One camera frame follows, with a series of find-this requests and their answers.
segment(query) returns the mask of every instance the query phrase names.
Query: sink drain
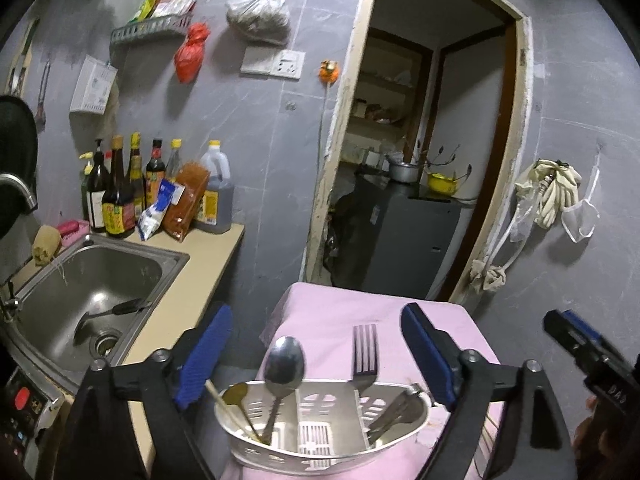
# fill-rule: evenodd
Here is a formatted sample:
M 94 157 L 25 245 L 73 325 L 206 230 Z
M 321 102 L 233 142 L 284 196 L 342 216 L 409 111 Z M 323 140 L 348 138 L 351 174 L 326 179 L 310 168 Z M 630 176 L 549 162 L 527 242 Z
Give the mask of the sink drain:
M 122 336 L 122 332 L 114 328 L 102 330 L 99 334 L 91 338 L 89 351 L 94 359 L 100 357 L 108 357 L 113 347 L 118 343 L 118 339 Z

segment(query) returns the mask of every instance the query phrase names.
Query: red plastic bag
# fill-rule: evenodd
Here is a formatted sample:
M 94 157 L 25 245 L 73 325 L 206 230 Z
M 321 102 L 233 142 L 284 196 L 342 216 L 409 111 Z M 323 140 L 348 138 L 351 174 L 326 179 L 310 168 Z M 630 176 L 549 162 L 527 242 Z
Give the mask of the red plastic bag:
M 204 42 L 211 34 L 206 23 L 189 27 L 187 40 L 174 56 L 175 75 L 181 83 L 190 83 L 196 77 L 204 60 Z

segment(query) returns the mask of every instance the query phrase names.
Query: wall-mounted basket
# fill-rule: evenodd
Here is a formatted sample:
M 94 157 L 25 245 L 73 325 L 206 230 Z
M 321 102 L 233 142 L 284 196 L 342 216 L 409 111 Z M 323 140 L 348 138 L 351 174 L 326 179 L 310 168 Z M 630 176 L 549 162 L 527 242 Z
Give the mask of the wall-mounted basket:
M 160 16 L 141 22 L 127 23 L 124 27 L 113 29 L 111 44 L 133 43 L 142 40 L 155 40 L 167 36 L 186 36 L 191 25 L 193 14 L 187 13 L 177 16 Z

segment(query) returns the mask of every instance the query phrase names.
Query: yellow basket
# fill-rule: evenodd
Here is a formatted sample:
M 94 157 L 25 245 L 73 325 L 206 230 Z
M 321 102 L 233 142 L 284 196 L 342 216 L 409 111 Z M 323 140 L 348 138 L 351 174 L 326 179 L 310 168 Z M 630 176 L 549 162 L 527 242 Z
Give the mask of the yellow basket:
M 427 186 L 432 191 L 442 195 L 452 196 L 458 190 L 458 182 L 455 178 L 449 178 L 441 173 L 429 173 L 427 175 Z

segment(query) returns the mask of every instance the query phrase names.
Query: gray appliance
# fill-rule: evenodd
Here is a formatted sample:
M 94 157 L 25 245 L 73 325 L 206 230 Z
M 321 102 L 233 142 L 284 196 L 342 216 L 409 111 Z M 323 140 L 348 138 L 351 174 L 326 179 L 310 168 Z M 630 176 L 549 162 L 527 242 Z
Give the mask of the gray appliance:
M 417 184 L 358 174 L 336 204 L 330 271 L 341 288 L 423 299 L 442 264 L 462 205 Z

